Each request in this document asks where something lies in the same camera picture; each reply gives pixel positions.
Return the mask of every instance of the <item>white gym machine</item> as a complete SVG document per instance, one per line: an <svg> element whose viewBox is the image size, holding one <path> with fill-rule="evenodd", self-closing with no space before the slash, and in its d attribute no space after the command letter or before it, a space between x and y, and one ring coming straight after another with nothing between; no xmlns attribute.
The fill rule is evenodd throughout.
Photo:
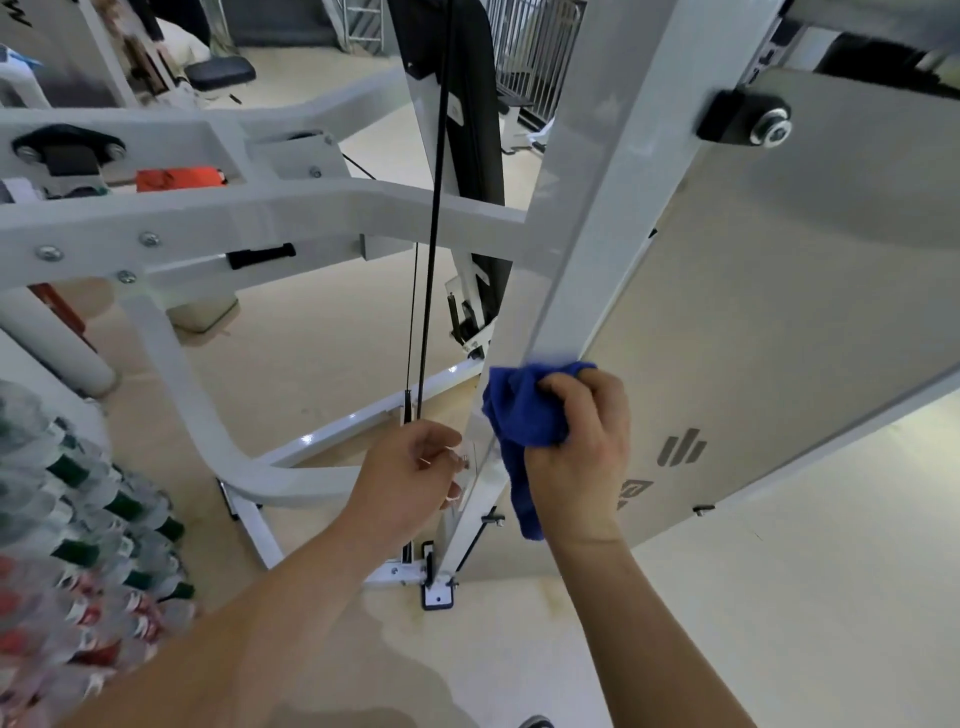
<svg viewBox="0 0 960 728"><path fill-rule="evenodd" d="M960 151L957 142L950 141L960 118L957 101L948 93L815 74L816 63L803 60L809 53L809 48L801 47L804 24L816 23L818 6L830 5L798 0L787 10L780 0L722 4L592 0L529 210L449 193L441 196L438 244L454 253L464 298L476 297L470 288L481 275L471 263L472 255L512 261L513 267L492 337L481 345L485 357L467 358L433 375L425 382L424 395L481 370L485 373L489 365L562 362L588 350L605 364L603 356L613 351L603 330L608 317L608 324L616 320L624 327L620 338L633 336L633 327L642 328L644 335L653 331L641 342L650 351L649 364L647 359L621 360L617 370L628 389L652 382L643 406L635 401L631 478L636 479L624 485L624 503L646 494L642 517L634 515L635 509L623 511L625 519L642 520L627 525L636 526L643 538L689 516L691 507L703 514L751 483L759 487L772 482L778 473L822 456L956 386L960 329L932 327L925 316L932 305L960 306L957 278L948 277L960 271L951 212L956 209L958 175L953 161ZM835 5L847 7L844 2ZM786 19L781 16L784 11ZM397 12L392 15L397 23ZM838 19L836 27L855 30L854 21L861 19L852 12ZM794 32L784 31L786 20L797 26ZM883 36L883 23L861 25ZM924 50L943 47L924 46L920 24L904 25L910 32L895 39L916 42ZM960 30L956 24L953 29ZM787 57L796 58L794 70L772 68ZM416 65L409 58L405 61L408 70ZM37 206L4 206L0 287L77 276L114 281L118 300L165 380L198 451L227 484L232 507L268 567L282 553L256 503L296 507L347 493L356 468L288 466L393 416L402 405L402 393L250 459L230 441L191 374L164 311L201 296L359 256L389 255L409 245L403 241L428 239L431 193L352 179L338 147L339 139L405 103L410 97L408 81L431 155L440 131L437 83L429 75L405 79L399 69L286 109L8 109L0 114L4 178L25 177L61 191L65 185L90 186L91 179L128 180L145 168L212 165L228 178L230 184L224 188L56 200L43 203L42 215ZM833 106L824 111L827 105ZM451 123L463 123L452 98L451 106L447 133ZM857 109L870 115L857 115ZM52 134L48 128L53 124L68 124L84 133L71 141ZM868 177L852 169L846 187L838 187L832 178L791 180L789 172L776 167L790 160L801 174L803 164L814 163L810 159L816 158L817 145L829 152L828 158L852 164L845 154L851 148L862 153L864 135L873 134L876 144L889 144L904 130L923 136L898 147L891 167L898 173L895 177L883 177L885 157L876 150L869 161L855 157L863 161ZM86 152L63 151L77 146ZM918 170L903 162L915 149L926 175L919 191ZM724 169L732 169L735 177L725 177ZM822 169L814 165L806 171L819 174ZM904 180L901 173L914 176ZM704 179L714 186L704 187ZM758 184L750 186L754 179ZM781 182L792 195L788 202L796 207L777 207L786 204L775 194ZM821 188L811 198L806 189L818 185ZM758 196L759 207L738 210L729 219L724 209L710 208L710 190L727 186L736 187L746 202L755 199L751 195ZM854 187L861 209L830 207L845 189ZM857 222L864 215L876 215L877 206L885 215L882 225L872 219ZM922 215L912 215L912 209ZM790 234L801 235L790 229L795 220L808 225L806 235L814 234L809 226L814 231L817 226L834 226L861 247L852 252L844 248L847 238L837 233L829 240L832 248L818 254L816 263L799 255L789 259L788 272L791 268L800 271L797 275L807 268L813 272L811 279L792 281L796 291L782 291L783 296L795 295L789 301L767 303L760 298L738 308L727 300L712 300L711 291L737 276L746 276L743 286L748 293L759 291L749 286L760 286L765 277L784 287L777 278L785 275L783 263L776 258L767 261L764 255L775 249L789 257L806 238L801 235L781 244L779 228L773 224L754 231L748 241L753 248L735 244L737 225L759 218L766 224L775 214ZM705 227L694 226L692 237L677 239L690 227L685 221L705 217ZM710 246L713 231L718 238L726 236L725 256L717 257L716 248ZM877 241L873 247L870 235ZM898 241L906 242L897 247ZM904 258L906 263L895 261L900 277L861 281L858 260L875 265L872 256L882 245L893 246L897 255L911 256ZM831 257L832 250L842 250L842 255ZM671 255L680 255L685 267L675 265L677 259ZM698 260L708 260L709 265L698 267ZM752 264L767 267L751 272ZM829 290L818 293L811 287L820 279L829 281ZM702 304L698 315L707 321L705 327L690 324L688 310L657 310L649 302L624 311L624 305L636 302L638 281L646 281L644 290L658 290L664 298ZM843 281L850 282L849 291ZM671 290L671 285L679 290ZM895 308L880 299L891 290L897 296ZM842 313L837 313L836 302L845 293L852 301L841 301ZM712 303L722 305L716 306L711 322ZM782 310L771 308L777 305ZM864 307L872 306L876 314L872 309L864 313ZM767 339L776 345L774 350L782 348L779 316L784 321L800 317L797 320L813 322L810 331L790 332L794 344L804 337L811 342L804 350L806 360L800 362L801 369L794 357L782 370L754 371L751 362L766 355ZM851 322L857 335L840 331L825 338L827 329L842 328L839 316ZM880 318L873 337L862 330L870 316ZM672 336L674 326L686 327L684 336ZM743 348L741 369L756 378L756 387L737 379L739 359L734 358L729 366L726 360L720 362L725 368L716 372L710 391L720 394L698 394L700 373L691 368L690 352L699 351L701 342L723 346L727 333L735 334L737 346ZM905 355L884 358L891 347ZM798 375L804 371L816 376ZM841 377L847 371L856 372L849 386L849 377ZM482 374L480 391L484 384ZM728 384L736 397L726 397ZM769 404L784 391L800 399ZM767 405L755 405L751 397ZM782 432L775 431L781 421ZM680 423L684 428L678 430ZM698 428L686 429L691 423ZM713 423L713 429L706 423ZM721 434L723 424L739 429ZM707 442L697 440L700 428L711 441L703 456ZM676 436L664 444L671 432ZM770 442L757 449L760 434L769 435ZM425 608L451 606L456 574L474 545L479 543L478 549L485 541L495 545L497 538L503 539L500 532L510 530L496 529L497 537L478 542L485 525L496 520L493 509L507 484L490 425L479 410L479 396L463 454L468 468L458 479L464 495L457 508L444 512L435 550L428 549L419 560L388 562L371 576L374 583L420 583ZM691 466L673 467L682 463ZM641 479L657 468L661 474L656 478ZM654 479L657 486L650 487ZM509 539L502 543L513 547Z"/></svg>

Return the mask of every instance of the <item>blue cloth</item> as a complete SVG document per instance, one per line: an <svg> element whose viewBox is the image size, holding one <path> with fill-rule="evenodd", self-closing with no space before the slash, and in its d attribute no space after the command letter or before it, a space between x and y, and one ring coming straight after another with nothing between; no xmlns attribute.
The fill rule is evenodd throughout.
<svg viewBox="0 0 960 728"><path fill-rule="evenodd" d="M580 370L595 367L586 361L575 361L564 367L527 364L519 368L490 368L490 381L483 393L483 413L500 441L503 464L510 475L510 501L525 539L542 541L543 530L530 496L523 450L558 445L570 431L564 404L541 390L537 382L554 372L577 376Z"/></svg>

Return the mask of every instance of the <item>screw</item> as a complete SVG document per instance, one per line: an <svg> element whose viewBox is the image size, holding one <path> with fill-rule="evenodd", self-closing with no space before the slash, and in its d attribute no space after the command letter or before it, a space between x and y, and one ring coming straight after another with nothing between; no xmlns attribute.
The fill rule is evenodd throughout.
<svg viewBox="0 0 960 728"><path fill-rule="evenodd" d="M158 248L162 242L159 235L150 231L141 232L136 239L140 241L140 245L144 248Z"/></svg>
<svg viewBox="0 0 960 728"><path fill-rule="evenodd" d="M56 263L63 260L63 251L54 245L41 245L34 248L34 255L40 260L46 260L48 263Z"/></svg>
<svg viewBox="0 0 960 728"><path fill-rule="evenodd" d="M127 150L120 144L108 144L107 156L113 161L120 161L121 159L127 158Z"/></svg>
<svg viewBox="0 0 960 728"><path fill-rule="evenodd" d="M770 109L750 129L750 143L757 147L779 147L793 131L793 122L786 109Z"/></svg>
<svg viewBox="0 0 960 728"><path fill-rule="evenodd" d="M18 147L16 155L21 161L25 161L28 164L36 164L40 161L40 152L33 147Z"/></svg>

